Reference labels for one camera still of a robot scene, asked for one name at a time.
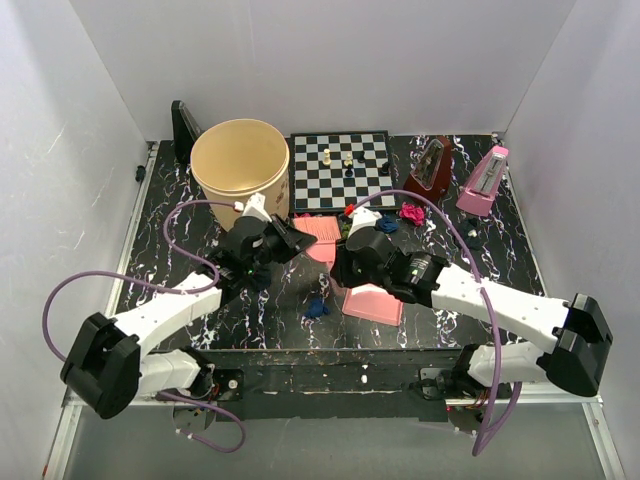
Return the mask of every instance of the blue object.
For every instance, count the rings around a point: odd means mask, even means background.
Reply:
[[[389,216],[383,215],[382,218],[379,218],[376,222],[376,227],[381,232],[393,233],[398,229],[398,224],[389,218]]]
[[[307,310],[304,314],[305,317],[320,317],[322,315],[328,315],[329,308],[324,304],[324,300],[322,298],[314,298],[311,300],[311,305],[309,305],[309,310]]]

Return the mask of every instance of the metronome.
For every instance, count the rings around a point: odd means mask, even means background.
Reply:
[[[479,217],[486,217],[496,199],[509,150],[496,145],[471,172],[462,187],[456,207]]]
[[[403,189],[436,203],[449,190],[451,165],[451,143],[440,135],[429,142]]]

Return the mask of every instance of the red cloth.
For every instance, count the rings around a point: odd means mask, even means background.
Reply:
[[[416,227],[424,225],[424,209],[416,205],[411,205],[407,202],[403,203],[398,215],[400,218],[406,218],[413,222]]]

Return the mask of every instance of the brown metronome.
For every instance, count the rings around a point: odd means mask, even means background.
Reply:
[[[451,143],[438,136],[429,142],[403,188],[436,203],[447,193],[450,183]]]

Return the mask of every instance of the chessboard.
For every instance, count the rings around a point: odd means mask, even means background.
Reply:
[[[300,133],[291,135],[293,159],[289,162],[290,201],[294,213],[342,212],[374,193],[392,190],[393,160],[386,131]],[[325,149],[331,165],[322,163]],[[364,152],[364,162],[359,161]],[[353,155],[353,176],[345,176],[344,160]],[[390,174],[379,168],[390,163]],[[398,210],[395,195],[382,195],[365,204],[372,210]]]

